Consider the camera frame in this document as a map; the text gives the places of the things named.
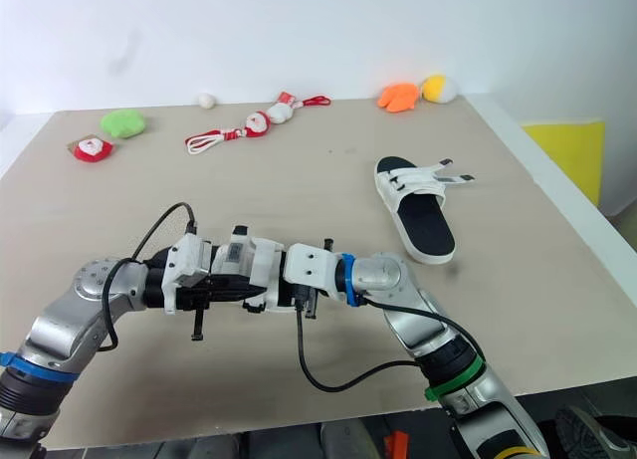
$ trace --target yellow plush toy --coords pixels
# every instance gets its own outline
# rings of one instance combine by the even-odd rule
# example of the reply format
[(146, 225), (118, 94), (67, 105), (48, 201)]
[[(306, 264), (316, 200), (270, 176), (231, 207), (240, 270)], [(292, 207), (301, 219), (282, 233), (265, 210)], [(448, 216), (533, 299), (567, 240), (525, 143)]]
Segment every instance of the yellow plush toy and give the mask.
[(458, 86), (447, 76), (437, 74), (425, 80), (422, 97), (430, 103), (446, 104), (456, 98)]

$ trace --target black cable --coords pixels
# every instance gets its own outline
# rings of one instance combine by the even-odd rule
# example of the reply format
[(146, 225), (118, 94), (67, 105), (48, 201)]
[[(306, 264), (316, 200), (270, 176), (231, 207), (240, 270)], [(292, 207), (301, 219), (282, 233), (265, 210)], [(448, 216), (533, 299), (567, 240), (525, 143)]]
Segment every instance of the black cable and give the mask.
[(461, 327), (460, 325), (458, 325), (456, 322), (454, 322), (453, 320), (444, 317), (442, 315), (438, 315), (437, 313), (433, 313), (433, 312), (425, 312), (423, 310), (416, 310), (415, 308), (405, 308), (405, 307), (397, 307), (394, 305), (385, 305), (384, 303), (376, 303), (372, 300), (369, 300), (368, 298), (364, 299), (365, 302), (368, 305), (373, 306), (374, 308), (379, 308), (381, 310), (387, 310), (390, 312), (400, 312), (400, 313), (410, 313), (412, 315), (419, 315), (421, 317), (425, 317), (425, 318), (431, 318), (432, 320), (437, 320), (440, 323), (444, 323), (450, 327), (453, 327), (455, 330), (458, 331), (458, 333), (460, 333), (463, 337), (465, 337), (465, 339), (471, 343), (471, 346), (474, 347), (474, 349), (476, 350), (476, 353), (483, 359), (486, 360), (485, 358), (485, 354), (482, 351), (482, 348), (480, 347), (480, 345), (478, 344), (478, 342), (476, 341), (476, 339), (474, 337), (472, 337), (469, 332), (467, 330), (465, 330), (463, 327)]
[(341, 384), (339, 386), (327, 386), (319, 382), (308, 369), (308, 364), (306, 363), (306, 354), (304, 352), (303, 346), (303, 316), (301, 309), (297, 308), (297, 339), (299, 344), (299, 362), (301, 363), (301, 369), (303, 370), (303, 374), (306, 376), (308, 381), (317, 389), (320, 389), (324, 392), (341, 392), (346, 389), (350, 389), (353, 386), (356, 386), (361, 381), (369, 378), (373, 374), (383, 371), (384, 369), (388, 369), (389, 367), (394, 366), (419, 366), (416, 361), (407, 361), (407, 360), (399, 360), (399, 361), (390, 361), (385, 362), (383, 364), (378, 365), (377, 367), (373, 367), (367, 372), (364, 372), (358, 377), (355, 377), (352, 381), (348, 381), (345, 384)]
[(104, 317), (106, 331), (108, 332), (108, 336), (110, 337), (110, 344), (108, 346), (100, 347), (98, 351), (110, 351), (112, 349), (115, 349), (119, 344), (119, 339), (117, 338), (117, 333), (115, 332), (115, 326), (113, 325), (112, 317), (110, 316), (110, 304), (108, 303), (108, 295), (110, 294), (110, 285), (112, 284), (112, 280), (117, 274), (117, 270), (119, 270), (127, 263), (138, 262), (130, 257), (122, 258), (117, 263), (115, 263), (114, 267), (112, 267), (112, 269), (108, 272), (106, 280), (104, 281), (104, 287), (102, 288), (102, 316)]
[(110, 285), (112, 284), (113, 279), (117, 271), (127, 263), (139, 263), (137, 261), (137, 256), (141, 252), (141, 249), (146, 245), (150, 237), (153, 233), (159, 228), (159, 226), (168, 218), (172, 212), (174, 212), (177, 208), (184, 207), (188, 212), (188, 223), (186, 224), (186, 233), (197, 233), (197, 223), (195, 221), (195, 214), (192, 211), (192, 207), (188, 205), (186, 202), (175, 203), (173, 206), (168, 208), (163, 214), (157, 219), (157, 221), (150, 227), (150, 230), (144, 235), (144, 237), (137, 245), (134, 253), (131, 257), (122, 258), (117, 263), (115, 263), (114, 267), (108, 272), (106, 276), (106, 280), (104, 281), (104, 287), (102, 288), (102, 316), (104, 318), (104, 324), (106, 326), (106, 331), (108, 332), (108, 336), (110, 337), (110, 344), (108, 346), (102, 346), (98, 349), (98, 351), (111, 351), (117, 347), (119, 344), (119, 338), (117, 337), (117, 333), (115, 332), (115, 326), (112, 323), (112, 317), (110, 316), (110, 304), (108, 303), (108, 296), (110, 295)]
[(139, 245), (137, 245), (137, 248), (135, 249), (134, 253), (132, 254), (132, 259), (133, 260), (137, 259), (137, 256), (141, 252), (141, 249), (146, 245), (146, 242), (150, 239), (152, 234), (155, 233), (155, 230), (157, 230), (157, 228), (159, 228), (159, 225), (161, 225), (164, 222), (164, 220), (168, 217), (168, 215), (170, 215), (172, 212), (174, 212), (179, 207), (184, 207), (187, 210), (187, 212), (188, 212), (189, 220), (188, 220), (188, 224), (186, 225), (186, 232), (188, 232), (188, 233), (196, 233), (195, 214), (192, 211), (192, 207), (190, 205), (188, 205), (186, 202), (175, 203), (172, 207), (170, 207), (168, 210), (163, 212), (163, 214), (157, 219), (157, 221), (154, 223), (154, 225), (152, 227), (150, 227), (150, 230), (148, 230), (146, 235), (141, 239), (141, 241), (139, 242)]

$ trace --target white slipper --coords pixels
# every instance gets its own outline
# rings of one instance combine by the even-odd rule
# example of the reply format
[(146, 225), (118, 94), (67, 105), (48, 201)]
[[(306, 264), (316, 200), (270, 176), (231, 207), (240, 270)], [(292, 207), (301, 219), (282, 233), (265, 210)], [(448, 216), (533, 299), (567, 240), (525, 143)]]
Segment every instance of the white slipper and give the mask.
[(445, 186), (467, 183), (471, 175), (439, 177), (435, 173), (451, 164), (446, 158), (436, 165), (417, 167), (400, 157), (384, 157), (376, 164), (376, 190), (387, 206), (402, 243), (420, 263), (440, 265), (450, 261), (456, 242), (442, 214)]

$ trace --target yellow board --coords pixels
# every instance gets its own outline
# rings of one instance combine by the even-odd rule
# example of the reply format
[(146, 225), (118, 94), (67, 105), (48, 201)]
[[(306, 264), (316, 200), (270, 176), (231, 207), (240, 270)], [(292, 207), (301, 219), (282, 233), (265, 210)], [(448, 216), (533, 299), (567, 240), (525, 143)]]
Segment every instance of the yellow board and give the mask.
[(593, 204), (599, 204), (604, 122), (525, 125), (523, 129)]

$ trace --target green plush toy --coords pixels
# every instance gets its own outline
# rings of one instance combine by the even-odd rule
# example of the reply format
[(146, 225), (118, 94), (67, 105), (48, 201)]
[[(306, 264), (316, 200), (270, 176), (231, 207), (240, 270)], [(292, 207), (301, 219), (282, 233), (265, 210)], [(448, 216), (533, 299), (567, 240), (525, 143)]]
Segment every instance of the green plush toy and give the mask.
[(102, 130), (116, 138), (129, 138), (146, 128), (143, 116), (134, 109), (120, 109), (102, 117)]

